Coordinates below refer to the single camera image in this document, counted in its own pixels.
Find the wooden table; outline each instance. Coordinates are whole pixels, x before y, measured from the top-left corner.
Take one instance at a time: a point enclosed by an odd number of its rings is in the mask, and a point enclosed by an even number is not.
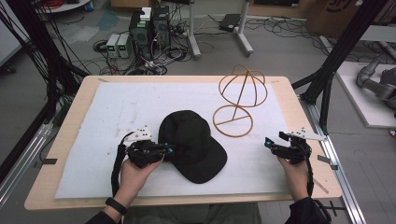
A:
[[[77,136],[78,130],[90,108],[96,88],[101,82],[173,82],[173,83],[219,83],[222,76],[91,76],[85,77],[78,94],[64,119],[64,123],[49,151],[47,158],[58,159],[54,165],[43,165],[26,199],[28,210],[62,209],[80,207],[101,207],[105,199],[54,199],[55,192],[62,178],[64,165]],[[285,77],[267,77],[266,83],[271,84],[276,99],[283,112],[289,130],[305,127],[312,130],[309,121]],[[314,198],[341,197],[342,191],[329,164],[318,161],[318,155],[324,155],[317,141],[308,140],[312,147],[311,163],[314,169]],[[180,197],[146,197],[136,198],[133,205],[164,205],[164,204],[198,204],[198,203],[238,203],[260,201],[290,200],[289,194],[232,194]]]

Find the cap brim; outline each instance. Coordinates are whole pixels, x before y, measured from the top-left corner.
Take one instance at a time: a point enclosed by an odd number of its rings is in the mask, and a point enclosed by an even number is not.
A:
[[[227,153],[213,137],[210,137],[210,147],[207,156],[196,163],[182,164],[173,162],[175,167],[188,180],[195,184],[204,184],[215,177],[227,162]]]

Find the table leg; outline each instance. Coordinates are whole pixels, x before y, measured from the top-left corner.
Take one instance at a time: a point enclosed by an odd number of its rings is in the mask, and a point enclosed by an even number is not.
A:
[[[247,14],[248,14],[248,6],[249,6],[250,1],[249,0],[245,0],[244,5],[242,7],[242,12],[241,12],[241,22],[239,27],[235,27],[234,30],[236,32],[236,36],[239,38],[239,40],[241,41],[245,52],[247,53],[247,57],[253,53],[253,48],[250,46],[250,44],[248,43],[247,38],[244,35],[244,29],[245,29],[245,22],[247,20]]]
[[[194,36],[194,0],[190,0],[190,30],[187,31],[187,36],[189,37],[194,60],[196,60],[201,57],[201,51]]]

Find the person's hand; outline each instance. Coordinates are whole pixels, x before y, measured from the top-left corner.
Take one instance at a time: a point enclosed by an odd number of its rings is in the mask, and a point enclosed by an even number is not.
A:
[[[114,200],[128,208],[134,201],[134,197],[136,197],[139,190],[145,185],[149,175],[161,164],[161,162],[162,161],[157,161],[140,169],[129,160],[126,160],[121,167],[120,188],[116,196],[114,196]],[[121,214],[114,208],[107,206],[103,211],[116,223],[120,221]]]
[[[293,165],[283,158],[277,157],[277,159],[285,170],[291,198],[297,202],[308,197],[308,191],[306,189],[306,184],[308,183],[308,167],[306,166],[306,162],[301,161]]]

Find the person's right hand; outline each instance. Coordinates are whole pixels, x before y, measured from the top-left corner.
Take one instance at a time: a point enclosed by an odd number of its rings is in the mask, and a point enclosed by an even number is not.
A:
[[[308,191],[306,189],[306,184],[308,183],[308,167],[306,166],[306,162],[301,161],[293,165],[283,158],[277,157],[277,159],[285,170],[291,198],[295,202],[298,202],[308,197]]]
[[[161,164],[161,162],[162,160],[152,163],[145,168],[139,168],[131,163],[130,160],[125,160],[120,172],[120,189],[115,199],[119,199],[119,203],[128,207],[139,190],[145,185],[149,175]]]

